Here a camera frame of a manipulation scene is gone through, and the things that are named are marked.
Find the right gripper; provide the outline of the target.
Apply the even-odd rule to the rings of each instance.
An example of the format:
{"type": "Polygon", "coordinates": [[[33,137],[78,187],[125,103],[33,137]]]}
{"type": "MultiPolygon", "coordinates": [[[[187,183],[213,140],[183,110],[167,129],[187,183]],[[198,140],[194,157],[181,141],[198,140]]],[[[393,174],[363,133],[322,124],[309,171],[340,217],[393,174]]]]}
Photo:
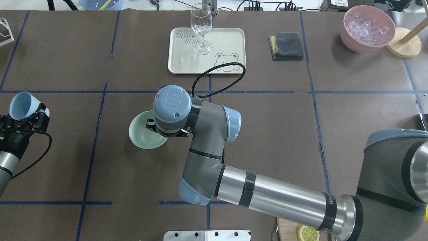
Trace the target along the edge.
{"type": "Polygon", "coordinates": [[[153,131],[154,133],[158,133],[161,136],[166,138],[172,138],[172,137],[182,138],[182,137],[188,137],[190,135],[188,131],[185,131],[183,129],[166,130],[166,129],[159,128],[156,125],[156,121],[154,119],[147,119],[145,127],[153,131]]]}

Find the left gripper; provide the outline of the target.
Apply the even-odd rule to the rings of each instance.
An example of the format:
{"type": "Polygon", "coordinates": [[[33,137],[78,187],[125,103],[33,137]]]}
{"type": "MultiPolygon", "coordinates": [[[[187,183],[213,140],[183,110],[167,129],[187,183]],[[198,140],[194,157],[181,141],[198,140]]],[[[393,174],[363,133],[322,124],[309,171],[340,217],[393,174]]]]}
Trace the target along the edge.
{"type": "Polygon", "coordinates": [[[11,133],[40,133],[43,135],[50,136],[47,133],[47,127],[49,124],[49,117],[47,116],[47,107],[44,103],[39,103],[36,108],[36,113],[44,114],[32,114],[27,118],[16,120],[11,117],[10,114],[0,116],[0,133],[1,136],[11,133]]]}

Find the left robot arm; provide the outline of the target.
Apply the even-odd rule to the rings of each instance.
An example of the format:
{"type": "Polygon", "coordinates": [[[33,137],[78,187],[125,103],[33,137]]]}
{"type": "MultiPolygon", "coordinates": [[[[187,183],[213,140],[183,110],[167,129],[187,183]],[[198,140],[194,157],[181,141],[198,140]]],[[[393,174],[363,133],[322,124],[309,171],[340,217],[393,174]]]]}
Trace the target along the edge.
{"type": "Polygon", "coordinates": [[[47,115],[47,107],[44,103],[39,104],[35,113],[30,114],[30,116],[24,119],[13,119],[10,114],[1,115],[0,195],[3,195],[12,179],[33,167],[47,154],[52,144],[52,136],[46,132],[48,124],[49,116],[47,115]],[[17,165],[22,159],[29,145],[30,138],[34,133],[49,137],[48,147],[34,163],[16,174],[17,165]]]}

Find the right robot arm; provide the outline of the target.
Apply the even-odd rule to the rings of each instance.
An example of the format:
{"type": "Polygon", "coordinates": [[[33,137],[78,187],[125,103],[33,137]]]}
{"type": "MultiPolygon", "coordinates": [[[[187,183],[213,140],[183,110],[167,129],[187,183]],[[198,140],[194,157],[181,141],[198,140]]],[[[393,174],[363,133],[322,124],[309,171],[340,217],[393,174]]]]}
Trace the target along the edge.
{"type": "Polygon", "coordinates": [[[186,137],[193,134],[180,180],[179,195],[188,203],[207,205],[212,198],[304,224],[331,233],[338,241],[406,241],[421,227],[427,207],[427,132],[386,129],[368,137],[356,194],[336,196],[297,185],[309,177],[313,166],[301,166],[286,151],[312,151],[303,126],[290,127],[280,120],[287,110],[283,97],[253,98],[253,137],[260,147],[258,164],[291,174],[293,183],[222,163],[226,142],[239,134],[238,111],[204,100],[177,85],[164,86],[153,102],[153,119],[147,129],[156,136],[186,137]]]}

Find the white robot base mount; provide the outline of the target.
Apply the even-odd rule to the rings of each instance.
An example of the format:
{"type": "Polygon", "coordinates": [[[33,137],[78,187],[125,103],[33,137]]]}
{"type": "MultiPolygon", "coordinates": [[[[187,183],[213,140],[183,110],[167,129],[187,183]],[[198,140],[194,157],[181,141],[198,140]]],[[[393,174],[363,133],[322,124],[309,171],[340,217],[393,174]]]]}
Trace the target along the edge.
{"type": "Polygon", "coordinates": [[[251,241],[251,232],[247,230],[191,230],[168,231],[164,241],[251,241]]]}

